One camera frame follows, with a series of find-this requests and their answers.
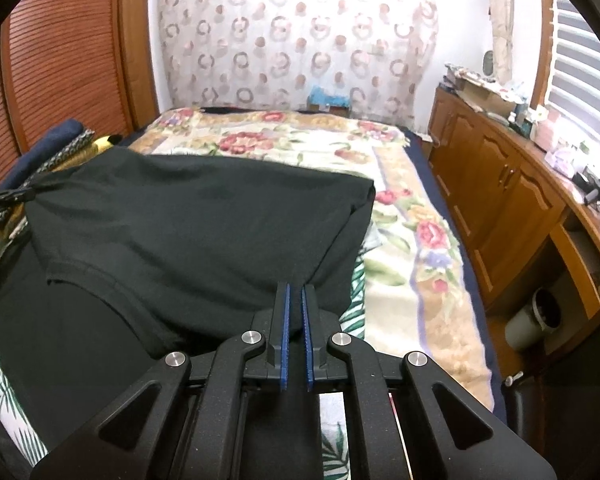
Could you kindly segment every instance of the navy blue cloth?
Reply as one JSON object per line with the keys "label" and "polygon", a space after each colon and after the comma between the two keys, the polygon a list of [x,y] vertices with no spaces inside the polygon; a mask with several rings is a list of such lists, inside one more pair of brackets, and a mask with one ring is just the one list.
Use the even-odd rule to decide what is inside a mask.
{"label": "navy blue cloth", "polygon": [[0,183],[0,190],[16,189],[29,178],[47,159],[62,150],[69,142],[84,131],[84,126],[75,119],[67,119],[54,126],[24,153]]}
{"label": "navy blue cloth", "polygon": [[[405,128],[401,128],[401,130],[404,132],[407,139],[411,141],[410,146],[407,146],[404,151],[407,152],[407,155],[409,155],[409,158],[415,166],[420,181],[429,196],[429,200],[433,204],[433,207],[435,207],[448,222],[449,227],[451,227],[456,238],[461,240],[458,228],[451,218],[449,208],[446,205],[445,199],[442,197],[440,189],[438,188],[438,184],[436,184],[436,179],[431,172],[429,161],[424,156],[424,153],[422,153],[420,139]],[[484,305],[482,304],[482,298],[480,298],[480,291],[478,290],[478,281],[475,277],[474,268],[471,266],[469,255],[462,242],[460,243],[460,254],[462,256],[464,268],[464,288],[469,293],[471,303],[474,306],[475,323],[478,326],[478,333],[480,334],[480,339],[484,345],[485,361],[487,367],[491,370],[491,391],[493,392],[494,400],[493,414],[506,424],[507,415],[505,412],[504,397],[502,397],[500,391],[502,377],[500,375],[500,369],[498,368],[496,352],[493,349],[493,342],[491,341],[489,330],[487,329],[487,319],[484,314]]]}

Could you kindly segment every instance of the window blinds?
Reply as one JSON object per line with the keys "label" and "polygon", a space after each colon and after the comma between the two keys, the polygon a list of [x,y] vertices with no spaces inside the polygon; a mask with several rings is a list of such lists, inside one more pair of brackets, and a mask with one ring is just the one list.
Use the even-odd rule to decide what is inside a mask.
{"label": "window blinds", "polygon": [[600,41],[569,0],[555,0],[554,7],[547,105],[600,144]]}

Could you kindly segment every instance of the floral blanket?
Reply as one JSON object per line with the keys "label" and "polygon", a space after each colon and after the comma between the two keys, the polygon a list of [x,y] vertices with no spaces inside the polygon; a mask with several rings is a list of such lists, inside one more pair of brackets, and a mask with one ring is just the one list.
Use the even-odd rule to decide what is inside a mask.
{"label": "floral blanket", "polygon": [[[181,108],[161,115],[131,148],[240,156],[371,178],[380,243],[365,240],[361,249],[356,270],[366,277],[364,291],[341,319],[343,330],[387,354],[427,353],[493,410],[491,371],[464,288],[458,240],[431,205],[406,143],[393,126],[329,114],[215,115]],[[352,298],[360,283],[352,280]],[[325,478],[348,478],[342,398],[329,394],[320,401]]]}

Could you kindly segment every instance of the white bucket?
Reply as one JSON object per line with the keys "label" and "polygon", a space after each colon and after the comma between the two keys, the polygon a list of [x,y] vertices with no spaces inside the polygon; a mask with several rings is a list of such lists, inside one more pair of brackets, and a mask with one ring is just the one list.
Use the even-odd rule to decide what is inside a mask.
{"label": "white bucket", "polygon": [[533,294],[526,304],[512,317],[504,329],[507,344],[521,351],[540,341],[546,334],[560,326],[560,307],[554,295],[545,288]]}

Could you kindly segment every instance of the silver screw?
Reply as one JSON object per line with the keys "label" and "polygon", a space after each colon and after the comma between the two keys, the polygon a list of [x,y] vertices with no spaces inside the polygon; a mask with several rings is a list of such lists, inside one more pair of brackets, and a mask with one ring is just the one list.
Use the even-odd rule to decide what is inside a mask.
{"label": "silver screw", "polygon": [[407,359],[413,366],[424,366],[428,361],[427,356],[422,352],[411,352]]}
{"label": "silver screw", "polygon": [[351,336],[349,334],[345,334],[344,332],[338,332],[331,336],[331,340],[334,345],[338,346],[346,346],[351,343]]}
{"label": "silver screw", "polygon": [[262,339],[262,334],[257,330],[247,330],[244,334],[242,334],[242,340],[247,343],[247,345],[255,345],[259,343]]}
{"label": "silver screw", "polygon": [[171,352],[170,354],[167,355],[167,357],[164,358],[164,361],[169,365],[169,366],[180,366],[184,361],[186,360],[186,357],[184,356],[184,354],[182,352]]}

